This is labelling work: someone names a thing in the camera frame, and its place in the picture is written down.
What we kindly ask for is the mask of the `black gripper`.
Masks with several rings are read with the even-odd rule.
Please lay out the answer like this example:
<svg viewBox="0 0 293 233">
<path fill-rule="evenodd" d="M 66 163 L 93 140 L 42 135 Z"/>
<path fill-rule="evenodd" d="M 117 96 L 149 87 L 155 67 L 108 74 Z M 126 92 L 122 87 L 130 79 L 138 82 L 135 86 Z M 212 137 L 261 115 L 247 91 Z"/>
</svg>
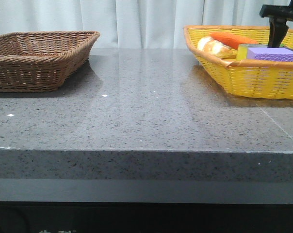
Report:
<svg viewBox="0 0 293 233">
<path fill-rule="evenodd" d="M 261 7 L 260 17 L 280 18 L 293 22 L 293 0 L 288 6 L 266 5 Z M 289 27 L 286 22 L 270 21 L 269 22 L 269 48 L 279 48 L 281 42 L 287 34 Z"/>
</svg>

